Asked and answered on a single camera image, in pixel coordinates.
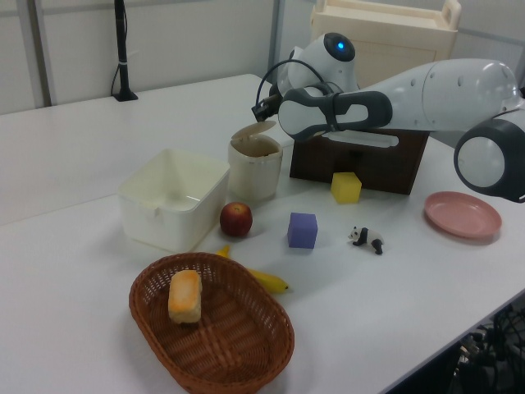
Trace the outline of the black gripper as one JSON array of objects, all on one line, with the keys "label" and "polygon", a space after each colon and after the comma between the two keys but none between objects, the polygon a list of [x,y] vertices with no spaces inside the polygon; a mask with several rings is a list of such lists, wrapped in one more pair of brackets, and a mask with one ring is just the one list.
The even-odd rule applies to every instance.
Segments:
[{"label": "black gripper", "polygon": [[281,103],[282,96],[280,94],[272,94],[262,101],[262,105],[253,106],[251,110],[256,121],[263,122],[275,115]]}]

